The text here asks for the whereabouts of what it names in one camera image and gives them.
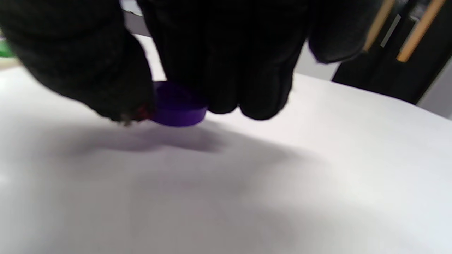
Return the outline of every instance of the gloved hand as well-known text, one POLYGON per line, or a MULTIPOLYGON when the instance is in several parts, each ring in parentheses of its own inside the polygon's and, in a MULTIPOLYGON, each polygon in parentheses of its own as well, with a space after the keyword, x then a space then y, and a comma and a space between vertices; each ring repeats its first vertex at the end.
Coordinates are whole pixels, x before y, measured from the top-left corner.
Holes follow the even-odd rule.
MULTIPOLYGON (((265 120, 286 104, 306 38, 320 62, 361 51, 381 0, 138 0, 169 80, 214 113, 265 120)), ((0 26, 30 72, 114 121, 153 109, 151 73, 111 0, 2 0, 0 26)))
POLYGON ((286 104, 307 37, 320 62, 358 54, 380 0, 138 0, 169 80, 209 109, 269 119, 286 104))

